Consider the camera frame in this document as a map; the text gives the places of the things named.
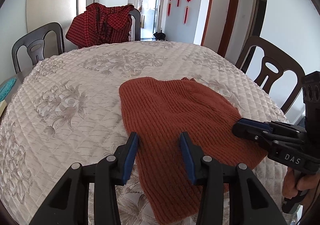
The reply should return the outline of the person's right hand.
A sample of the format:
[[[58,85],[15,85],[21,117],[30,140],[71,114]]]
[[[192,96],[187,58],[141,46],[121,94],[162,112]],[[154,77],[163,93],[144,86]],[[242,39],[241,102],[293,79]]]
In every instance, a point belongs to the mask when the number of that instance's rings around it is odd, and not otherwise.
[[[287,173],[283,181],[282,194],[285,198],[291,199],[296,197],[299,191],[307,190],[308,193],[304,200],[302,200],[301,205],[308,205],[311,203],[316,191],[319,182],[319,174],[306,175],[297,182],[294,171],[295,170],[292,168],[287,168]]]

